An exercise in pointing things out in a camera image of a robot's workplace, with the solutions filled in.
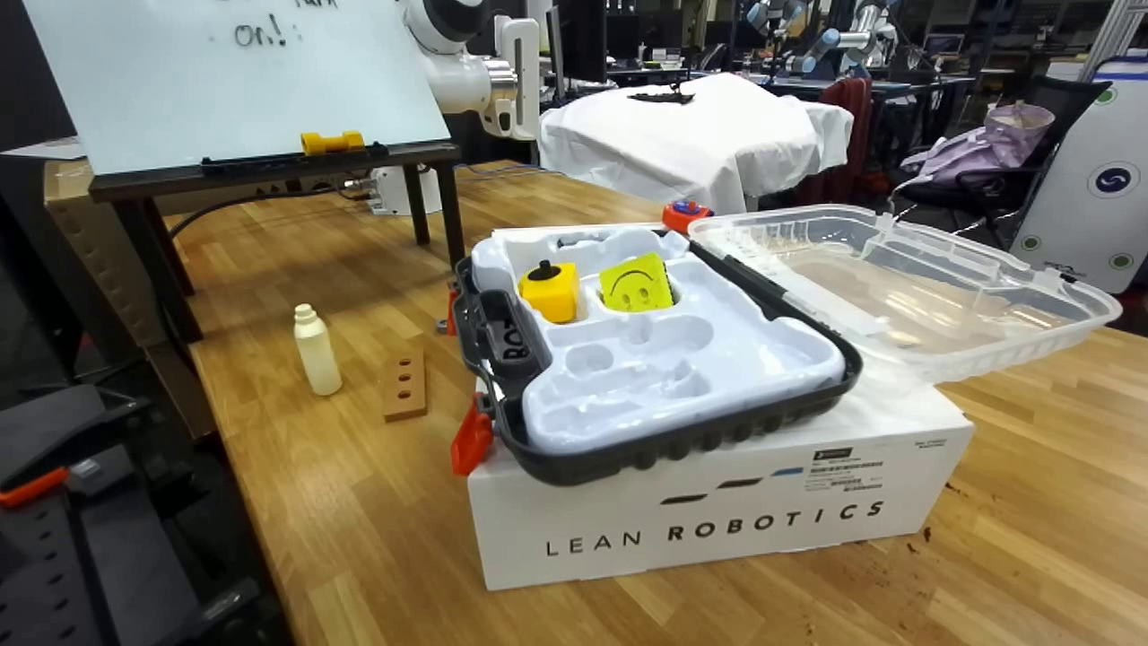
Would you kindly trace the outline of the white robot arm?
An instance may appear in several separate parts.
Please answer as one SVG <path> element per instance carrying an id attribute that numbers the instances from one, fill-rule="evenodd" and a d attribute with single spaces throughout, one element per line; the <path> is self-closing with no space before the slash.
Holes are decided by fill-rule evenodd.
<path id="1" fill-rule="evenodd" d="M 395 0 L 445 115 L 478 115 L 490 137 L 541 134 L 541 23 L 490 0 Z"/>

